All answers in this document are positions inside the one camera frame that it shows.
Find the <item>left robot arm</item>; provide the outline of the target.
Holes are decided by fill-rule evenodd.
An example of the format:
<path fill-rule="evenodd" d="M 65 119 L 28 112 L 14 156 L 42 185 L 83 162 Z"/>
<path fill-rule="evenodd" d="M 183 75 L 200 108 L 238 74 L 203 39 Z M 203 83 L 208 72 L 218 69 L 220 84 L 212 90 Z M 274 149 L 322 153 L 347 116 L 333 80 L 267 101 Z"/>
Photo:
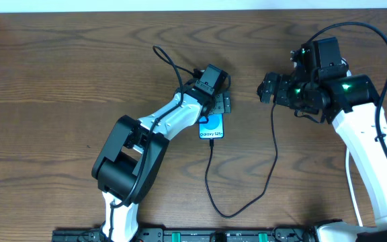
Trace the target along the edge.
<path fill-rule="evenodd" d="M 208 65 L 180 85 L 173 99 L 156 112 L 117 120 L 91 175 L 105 200 L 104 241 L 131 241 L 138 231 L 138 205 L 151 189 L 169 142 L 183 129 L 208 118 L 223 98 L 231 76 Z"/>

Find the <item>blue screen Galaxy smartphone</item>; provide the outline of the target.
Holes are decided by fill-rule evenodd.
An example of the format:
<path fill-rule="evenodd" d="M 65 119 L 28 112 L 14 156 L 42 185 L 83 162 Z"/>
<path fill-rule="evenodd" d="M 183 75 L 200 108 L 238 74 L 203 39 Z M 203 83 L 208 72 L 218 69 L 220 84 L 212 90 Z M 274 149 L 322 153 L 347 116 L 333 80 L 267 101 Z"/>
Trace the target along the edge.
<path fill-rule="evenodd" d="M 224 137 L 224 122 L 222 114 L 211 114 L 199 120 L 200 139 L 219 139 Z"/>

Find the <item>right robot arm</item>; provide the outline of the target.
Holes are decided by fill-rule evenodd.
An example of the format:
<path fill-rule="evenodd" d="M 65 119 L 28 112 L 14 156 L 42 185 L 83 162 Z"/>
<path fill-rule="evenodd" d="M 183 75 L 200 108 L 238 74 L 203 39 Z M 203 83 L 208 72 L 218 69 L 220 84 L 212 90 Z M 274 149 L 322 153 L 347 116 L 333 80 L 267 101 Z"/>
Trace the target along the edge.
<path fill-rule="evenodd" d="M 368 191 L 374 227 L 330 220 L 313 227 L 316 241 L 387 241 L 387 123 L 367 75 L 351 75 L 336 38 L 292 52 L 291 75 L 267 73 L 257 88 L 263 103 L 323 115 L 345 143 Z"/>

